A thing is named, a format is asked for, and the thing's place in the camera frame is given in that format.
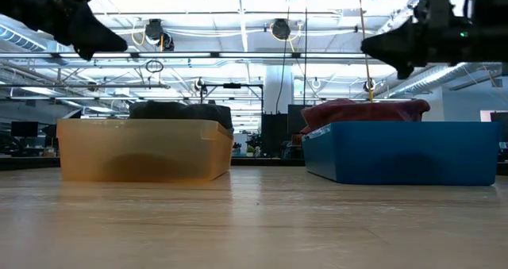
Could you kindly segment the dark grey baseball cap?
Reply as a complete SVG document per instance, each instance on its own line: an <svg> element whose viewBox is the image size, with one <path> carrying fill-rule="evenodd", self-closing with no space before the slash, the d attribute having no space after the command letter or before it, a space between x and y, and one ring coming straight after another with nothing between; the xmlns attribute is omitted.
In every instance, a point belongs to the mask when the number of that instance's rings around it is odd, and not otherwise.
<svg viewBox="0 0 508 269"><path fill-rule="evenodd" d="M185 105L179 102L136 102L129 107L130 119L180 119L216 121L232 129L231 109L214 104Z"/></svg>

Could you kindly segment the silver ventilation duct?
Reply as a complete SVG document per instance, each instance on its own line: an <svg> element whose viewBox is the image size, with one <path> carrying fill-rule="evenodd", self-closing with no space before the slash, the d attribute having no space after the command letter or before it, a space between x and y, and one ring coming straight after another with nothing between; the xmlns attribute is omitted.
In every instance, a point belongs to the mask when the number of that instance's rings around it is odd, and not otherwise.
<svg viewBox="0 0 508 269"><path fill-rule="evenodd" d="M476 71L500 71L501 63L458 63L453 67L436 66L427 71L423 71L419 75L407 79L395 88L378 94L381 98L395 98L407 93L415 94L423 90L430 90L436 86L448 83L467 74Z"/></svg>

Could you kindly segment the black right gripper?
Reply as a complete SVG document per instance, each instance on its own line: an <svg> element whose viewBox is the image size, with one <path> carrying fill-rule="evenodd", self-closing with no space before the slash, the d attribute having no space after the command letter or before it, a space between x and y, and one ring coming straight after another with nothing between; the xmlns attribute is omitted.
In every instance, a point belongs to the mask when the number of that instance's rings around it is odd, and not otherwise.
<svg viewBox="0 0 508 269"><path fill-rule="evenodd" d="M412 63L482 62L478 28L469 16L472 0L419 0L410 18L386 33L362 40L363 54L397 67L397 78L408 79Z"/></svg>

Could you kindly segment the black monitor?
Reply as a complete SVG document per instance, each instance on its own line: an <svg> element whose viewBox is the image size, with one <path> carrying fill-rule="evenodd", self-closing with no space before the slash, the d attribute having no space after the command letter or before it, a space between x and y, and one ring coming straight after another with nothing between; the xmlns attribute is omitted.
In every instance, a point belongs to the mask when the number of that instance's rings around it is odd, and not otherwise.
<svg viewBox="0 0 508 269"><path fill-rule="evenodd" d="M302 112L309 108L309 106L304 105L288 106L287 131L289 134L306 134L310 132L310 128L302 115Z"/></svg>
<svg viewBox="0 0 508 269"><path fill-rule="evenodd" d="M39 123L37 121L12 121L10 135L14 137L37 137Z"/></svg>

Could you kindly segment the orange plastic bin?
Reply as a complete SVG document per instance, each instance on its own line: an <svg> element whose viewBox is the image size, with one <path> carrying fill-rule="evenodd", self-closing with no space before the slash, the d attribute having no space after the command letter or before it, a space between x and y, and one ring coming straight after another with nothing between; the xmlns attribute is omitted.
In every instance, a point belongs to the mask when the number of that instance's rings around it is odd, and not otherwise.
<svg viewBox="0 0 508 269"><path fill-rule="evenodd" d="M61 119L66 181L211 181L229 171L233 134L216 121Z"/></svg>

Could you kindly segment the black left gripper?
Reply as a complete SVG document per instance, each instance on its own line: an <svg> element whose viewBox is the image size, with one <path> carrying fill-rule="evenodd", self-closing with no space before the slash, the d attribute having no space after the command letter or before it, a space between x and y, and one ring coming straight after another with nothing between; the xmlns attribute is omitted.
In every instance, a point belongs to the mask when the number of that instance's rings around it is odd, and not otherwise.
<svg viewBox="0 0 508 269"><path fill-rule="evenodd" d="M73 45L86 61L95 52L126 51L126 41L93 15L90 1L0 0L0 14L34 30L52 31L57 41Z"/></svg>

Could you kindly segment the black cabinet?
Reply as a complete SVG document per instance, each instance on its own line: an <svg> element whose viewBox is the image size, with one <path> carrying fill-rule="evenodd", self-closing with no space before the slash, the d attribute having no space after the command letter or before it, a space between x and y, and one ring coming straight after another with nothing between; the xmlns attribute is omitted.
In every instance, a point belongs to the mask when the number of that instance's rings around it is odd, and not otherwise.
<svg viewBox="0 0 508 269"><path fill-rule="evenodd" d="M286 114L263 114L261 120L261 148L270 157L280 157L283 142L289 140Z"/></svg>

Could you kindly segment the blue plastic bin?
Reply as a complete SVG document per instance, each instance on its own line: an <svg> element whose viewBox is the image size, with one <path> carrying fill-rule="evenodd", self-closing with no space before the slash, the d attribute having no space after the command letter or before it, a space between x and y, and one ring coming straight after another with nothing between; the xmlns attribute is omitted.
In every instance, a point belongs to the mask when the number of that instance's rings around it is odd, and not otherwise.
<svg viewBox="0 0 508 269"><path fill-rule="evenodd" d="M308 172L353 185L490 186L492 122L334 122L302 138Z"/></svg>

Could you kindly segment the long ceiling light rail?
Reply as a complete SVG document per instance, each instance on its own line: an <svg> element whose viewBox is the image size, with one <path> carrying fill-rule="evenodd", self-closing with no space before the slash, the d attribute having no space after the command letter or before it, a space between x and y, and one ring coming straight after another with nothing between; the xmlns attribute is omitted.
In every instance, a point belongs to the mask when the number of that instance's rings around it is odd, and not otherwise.
<svg viewBox="0 0 508 269"><path fill-rule="evenodd" d="M0 52L0 59L78 59L73 52ZM98 52L86 60L106 59L364 59L363 53L348 52Z"/></svg>

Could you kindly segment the maroon baseball cap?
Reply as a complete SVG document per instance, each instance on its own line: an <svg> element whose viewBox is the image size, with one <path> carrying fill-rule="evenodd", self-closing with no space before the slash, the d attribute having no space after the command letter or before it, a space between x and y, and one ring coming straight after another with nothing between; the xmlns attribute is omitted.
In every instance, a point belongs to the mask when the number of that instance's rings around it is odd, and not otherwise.
<svg viewBox="0 0 508 269"><path fill-rule="evenodd" d="M300 133L307 134L333 122L340 121L421 121L431 110L422 99L406 102L354 102L339 98L301 111L306 122Z"/></svg>

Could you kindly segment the black metal stand frame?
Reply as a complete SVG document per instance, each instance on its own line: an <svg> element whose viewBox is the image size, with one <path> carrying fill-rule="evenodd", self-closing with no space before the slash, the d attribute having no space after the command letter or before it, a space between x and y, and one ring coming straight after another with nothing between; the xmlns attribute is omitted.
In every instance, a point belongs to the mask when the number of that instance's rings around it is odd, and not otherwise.
<svg viewBox="0 0 508 269"><path fill-rule="evenodd" d="M261 126L264 114L264 86L251 83L203 83L199 103L228 107L233 126L254 130Z"/></svg>

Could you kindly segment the white building column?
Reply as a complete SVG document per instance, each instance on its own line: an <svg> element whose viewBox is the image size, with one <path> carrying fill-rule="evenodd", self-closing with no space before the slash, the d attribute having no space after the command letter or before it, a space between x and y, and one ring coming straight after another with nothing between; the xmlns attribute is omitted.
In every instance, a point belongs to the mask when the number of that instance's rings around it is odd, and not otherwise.
<svg viewBox="0 0 508 269"><path fill-rule="evenodd" d="M268 65L264 77L264 112L288 113L294 104L294 78L291 65Z"/></svg>

